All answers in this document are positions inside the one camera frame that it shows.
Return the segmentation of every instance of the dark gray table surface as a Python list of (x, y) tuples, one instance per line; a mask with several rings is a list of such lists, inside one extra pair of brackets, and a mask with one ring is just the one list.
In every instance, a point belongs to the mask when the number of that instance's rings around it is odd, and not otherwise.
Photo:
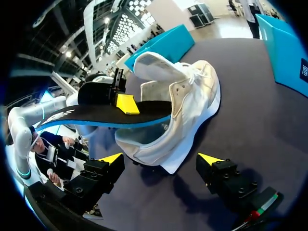
[[(198, 42), (182, 58), (207, 60), (221, 84), (218, 114), (205, 122), (194, 147), (175, 176), (163, 177), (135, 166), (126, 169), (99, 206), (98, 223), (118, 231), (222, 231), (236, 217), (211, 195), (195, 170), (198, 152), (230, 158), (247, 177), (281, 191), (285, 199), (275, 215), (286, 215), (299, 195), (308, 169), (308, 99), (276, 84), (263, 41), (226, 38)], [(127, 93), (140, 100), (142, 80), (128, 78)], [(102, 158), (121, 151), (115, 130), (99, 128), (90, 155)]]

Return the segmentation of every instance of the person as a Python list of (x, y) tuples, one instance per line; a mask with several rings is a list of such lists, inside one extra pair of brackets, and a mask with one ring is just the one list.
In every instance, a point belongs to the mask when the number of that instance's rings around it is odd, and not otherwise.
[(134, 54), (134, 52), (132, 52), (129, 47), (126, 47), (126, 50), (129, 52), (130, 55)]
[(244, 16), (247, 20), (254, 39), (260, 39), (259, 22), (256, 14), (264, 14), (259, 0), (237, 0), (243, 7)]
[(233, 3), (232, 0), (229, 0), (229, 5), (230, 5), (231, 9), (233, 10), (234, 14), (235, 14), (237, 17), (239, 17), (240, 15), (237, 13), (236, 7), (235, 7), (235, 5), (234, 5), (234, 3)]
[(75, 144), (72, 138), (54, 135), (47, 131), (38, 135), (33, 126), (29, 129), (32, 134), (30, 151), (35, 153), (35, 161), (40, 172), (51, 182), (62, 187), (63, 180), (72, 180), (80, 174), (84, 169), (83, 164), (89, 157), (76, 149), (65, 147), (65, 143)]

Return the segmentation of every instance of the screw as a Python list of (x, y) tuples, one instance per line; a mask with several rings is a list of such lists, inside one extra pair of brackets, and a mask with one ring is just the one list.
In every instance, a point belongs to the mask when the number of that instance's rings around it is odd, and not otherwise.
[(82, 191), (83, 191), (82, 188), (80, 188), (80, 187), (76, 188), (76, 192), (77, 192), (77, 193), (82, 193)]

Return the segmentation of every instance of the text logo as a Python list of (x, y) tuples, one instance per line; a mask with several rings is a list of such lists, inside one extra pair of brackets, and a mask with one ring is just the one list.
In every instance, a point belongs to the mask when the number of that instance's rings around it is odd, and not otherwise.
[(302, 59), (299, 77), (308, 83), (308, 61)]
[(65, 116), (67, 116), (68, 114), (72, 113), (73, 111), (75, 111), (75, 109), (73, 109), (73, 110), (68, 110), (68, 111), (66, 111), (66, 112), (59, 112), (59, 113), (57, 113), (57, 114), (54, 114), (54, 115), (50, 116), (44, 123), (42, 123), (42, 125), (47, 124), (47, 123), (49, 123), (49, 122), (51, 122), (51, 121), (54, 121), (54, 120), (58, 120), (58, 119), (60, 119), (60, 118), (62, 118), (62, 117), (65, 117)]

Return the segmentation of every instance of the shoe upper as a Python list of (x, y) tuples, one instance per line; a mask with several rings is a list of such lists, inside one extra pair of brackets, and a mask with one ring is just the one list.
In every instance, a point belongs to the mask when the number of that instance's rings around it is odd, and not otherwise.
[(169, 156), (212, 103), (218, 78), (207, 61), (198, 61), (193, 65), (172, 64), (156, 53), (142, 55), (136, 59), (135, 74), (152, 81), (141, 85), (141, 100), (171, 101), (171, 120), (169, 125), (119, 129), (115, 140), (130, 158), (155, 166)]

